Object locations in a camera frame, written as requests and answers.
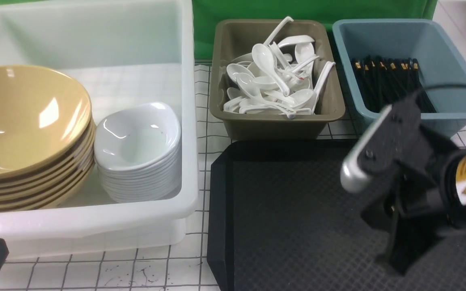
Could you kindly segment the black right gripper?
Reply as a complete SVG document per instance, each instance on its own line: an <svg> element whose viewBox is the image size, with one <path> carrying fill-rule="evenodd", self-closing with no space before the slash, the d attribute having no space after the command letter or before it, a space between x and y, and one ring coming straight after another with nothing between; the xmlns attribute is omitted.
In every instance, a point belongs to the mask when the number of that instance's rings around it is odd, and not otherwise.
<svg viewBox="0 0 466 291"><path fill-rule="evenodd" d="M392 276L404 276L440 237L434 227L449 208L444 175L459 148L446 136L421 124L414 97L392 104L392 110L366 146L362 169L388 186L366 206L361 218L387 232L376 263Z"/></svg>

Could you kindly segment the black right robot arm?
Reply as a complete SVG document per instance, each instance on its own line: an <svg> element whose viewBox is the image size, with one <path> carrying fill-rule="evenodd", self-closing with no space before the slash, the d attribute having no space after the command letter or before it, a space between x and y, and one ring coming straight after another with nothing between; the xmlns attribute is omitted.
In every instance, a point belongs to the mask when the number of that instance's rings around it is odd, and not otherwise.
<svg viewBox="0 0 466 291"><path fill-rule="evenodd" d="M406 275L448 236L466 234L466 149L421 123L414 97L386 106L344 160L353 186L365 190L395 171L390 186L361 213L372 228L388 232L376 262L394 276Z"/></svg>

